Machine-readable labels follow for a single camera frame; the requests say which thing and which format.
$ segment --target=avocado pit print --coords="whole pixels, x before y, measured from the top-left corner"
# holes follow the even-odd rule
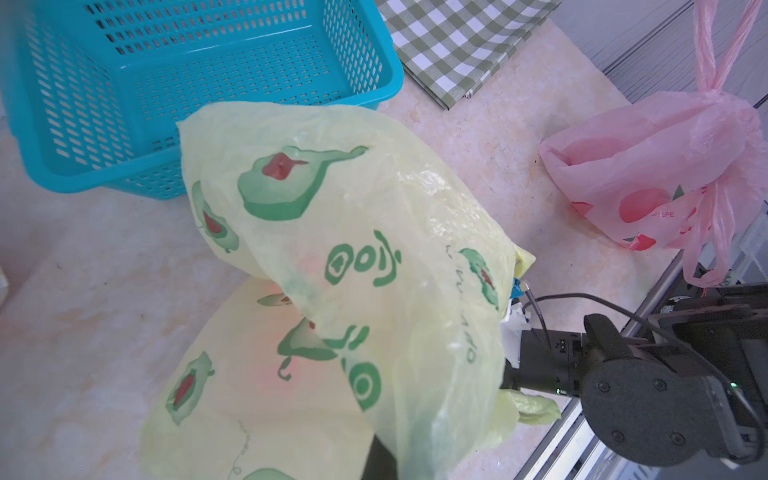
[[[187,418],[197,406],[197,402],[203,395],[205,382],[214,374],[213,367],[210,357],[205,352],[187,364],[176,386],[170,391],[168,400],[165,401],[165,409],[176,425],[180,425],[181,421]]]
[[[295,220],[302,216],[323,185],[328,168],[368,151],[301,150],[283,147],[276,154],[257,158],[253,167],[237,179],[245,210],[263,220]]]
[[[493,283],[491,272],[488,270],[485,259],[477,250],[471,248],[461,249],[459,253],[466,257],[469,261],[469,269],[480,279],[482,294],[485,296],[485,299],[498,310],[498,293],[496,292],[496,286]]]
[[[229,253],[240,246],[240,238],[234,233],[223,217],[216,215],[208,202],[205,201],[200,181],[192,185],[192,206],[197,219],[203,224],[201,227],[216,245]]]

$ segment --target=marble countertop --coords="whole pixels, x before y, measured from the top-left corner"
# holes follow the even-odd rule
[[[636,308],[674,257],[630,252],[578,217],[536,153],[542,138],[624,97],[545,22],[474,98],[444,111],[412,80],[379,108],[467,183],[538,260],[537,295],[583,291]],[[142,478],[141,424],[180,358],[244,281],[208,249],[186,197],[96,189],[61,195],[26,176],[0,125],[0,476]],[[552,329],[582,329],[586,300],[542,303]],[[548,427],[521,425],[454,478],[512,478]]]

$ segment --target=tied bag handle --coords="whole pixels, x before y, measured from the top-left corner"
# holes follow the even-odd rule
[[[715,64],[715,51],[712,46],[712,22],[715,19],[717,0],[696,0],[694,6],[694,45],[696,46],[696,83],[699,91],[722,90],[725,79],[739,56],[746,36],[757,18],[757,12],[763,0],[749,0],[744,7],[741,21],[736,27],[728,49],[720,65]]]
[[[699,91],[721,91],[725,79],[744,45],[747,34],[757,18],[757,12],[763,0],[749,0],[744,7],[741,21],[736,28],[720,65],[715,63],[714,47],[712,45],[712,22],[717,10],[717,0],[697,0],[694,19],[694,44],[696,46],[696,82]],[[683,251],[683,275],[691,285],[709,287],[722,283],[730,270],[730,243],[736,233],[736,219],[733,206],[717,180],[707,186],[699,205],[699,221],[695,222],[690,232],[688,243]],[[694,278],[696,265],[699,260],[701,246],[712,232],[715,247],[716,266],[701,278]]]

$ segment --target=green checkered cloth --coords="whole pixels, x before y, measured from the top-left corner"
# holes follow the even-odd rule
[[[444,108],[470,98],[561,0],[376,0],[406,71]]]

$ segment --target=perforated basket wall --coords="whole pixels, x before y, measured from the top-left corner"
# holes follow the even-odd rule
[[[5,103],[55,191],[176,197],[176,122],[205,104],[375,108],[402,86],[373,0],[45,0],[15,24]]]

